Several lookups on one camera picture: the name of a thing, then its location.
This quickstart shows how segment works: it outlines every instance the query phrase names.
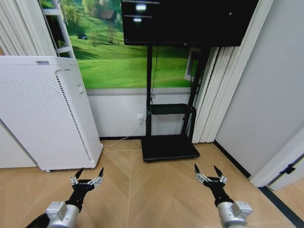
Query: wall outlet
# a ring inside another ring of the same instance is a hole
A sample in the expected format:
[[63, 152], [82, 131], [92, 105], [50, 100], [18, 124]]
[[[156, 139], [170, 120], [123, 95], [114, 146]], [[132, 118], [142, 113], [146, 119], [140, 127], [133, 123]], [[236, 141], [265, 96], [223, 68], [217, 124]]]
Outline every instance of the wall outlet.
[[143, 123], [143, 114], [138, 114], [137, 115], [137, 120], [138, 120], [139, 125], [142, 125], [142, 123]]

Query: black tv stand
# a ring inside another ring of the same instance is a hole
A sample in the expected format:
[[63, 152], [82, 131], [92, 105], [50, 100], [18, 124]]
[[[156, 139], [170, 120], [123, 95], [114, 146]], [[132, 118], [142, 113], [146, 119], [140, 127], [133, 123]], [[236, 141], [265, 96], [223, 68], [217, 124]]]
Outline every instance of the black tv stand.
[[[151, 104], [151, 76], [152, 76], [152, 45], [148, 46], [147, 54], [147, 111], [146, 136], [142, 139], [142, 155], [147, 162], [197, 158], [200, 153], [192, 144], [196, 110], [193, 107], [197, 93], [199, 79], [204, 72], [209, 57], [210, 48], [201, 48], [199, 60], [190, 92], [188, 104]], [[152, 115], [185, 114], [181, 134], [178, 135], [151, 135]], [[191, 114], [189, 136], [187, 127]]]

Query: door frame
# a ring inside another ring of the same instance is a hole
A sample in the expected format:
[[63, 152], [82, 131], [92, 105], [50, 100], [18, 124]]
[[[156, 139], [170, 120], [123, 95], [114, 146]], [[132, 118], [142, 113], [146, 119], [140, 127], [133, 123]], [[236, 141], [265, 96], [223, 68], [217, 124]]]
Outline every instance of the door frame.
[[289, 142], [252, 178], [250, 182], [256, 187], [269, 184], [288, 164], [297, 160], [304, 151], [304, 126]]

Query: house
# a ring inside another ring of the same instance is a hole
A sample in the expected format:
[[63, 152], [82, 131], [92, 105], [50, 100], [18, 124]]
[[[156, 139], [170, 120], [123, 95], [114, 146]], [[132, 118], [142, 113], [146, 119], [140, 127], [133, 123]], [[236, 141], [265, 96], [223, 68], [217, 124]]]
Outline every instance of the house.
[[114, 22], [116, 19], [117, 13], [113, 9], [106, 9], [100, 12], [100, 18], [106, 19], [108, 21]]

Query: perforated panel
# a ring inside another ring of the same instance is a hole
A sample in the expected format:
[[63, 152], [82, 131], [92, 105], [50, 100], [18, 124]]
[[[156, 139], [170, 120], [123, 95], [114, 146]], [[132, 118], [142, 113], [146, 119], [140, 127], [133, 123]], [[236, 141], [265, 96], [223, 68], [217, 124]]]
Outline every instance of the perforated panel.
[[1, 66], [0, 117], [42, 167], [85, 166], [86, 145], [56, 66]]

